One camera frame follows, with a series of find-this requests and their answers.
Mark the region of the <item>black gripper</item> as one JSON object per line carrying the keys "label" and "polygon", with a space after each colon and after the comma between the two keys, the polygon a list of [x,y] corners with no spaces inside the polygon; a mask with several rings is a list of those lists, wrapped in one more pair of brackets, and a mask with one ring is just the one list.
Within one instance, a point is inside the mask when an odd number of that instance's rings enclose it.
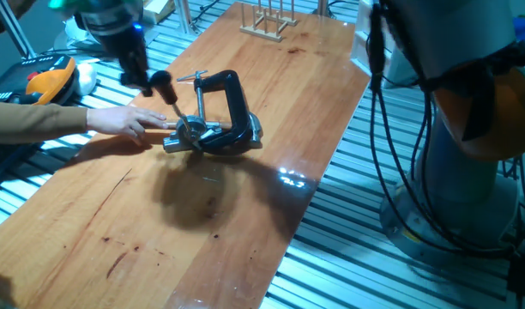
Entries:
{"label": "black gripper", "polygon": [[151,97],[153,89],[148,79],[148,60],[142,26],[138,23],[123,31],[100,37],[100,43],[114,58],[123,70],[120,83],[139,90],[144,97]]}

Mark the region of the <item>person's hand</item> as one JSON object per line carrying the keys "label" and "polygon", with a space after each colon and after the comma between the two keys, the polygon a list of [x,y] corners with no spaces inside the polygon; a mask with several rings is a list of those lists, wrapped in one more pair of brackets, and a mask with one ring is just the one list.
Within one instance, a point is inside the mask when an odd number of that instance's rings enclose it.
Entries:
{"label": "person's hand", "polygon": [[119,106],[104,109],[88,109],[88,130],[113,136],[127,136],[142,145],[146,129],[166,130],[166,116],[135,106]]}

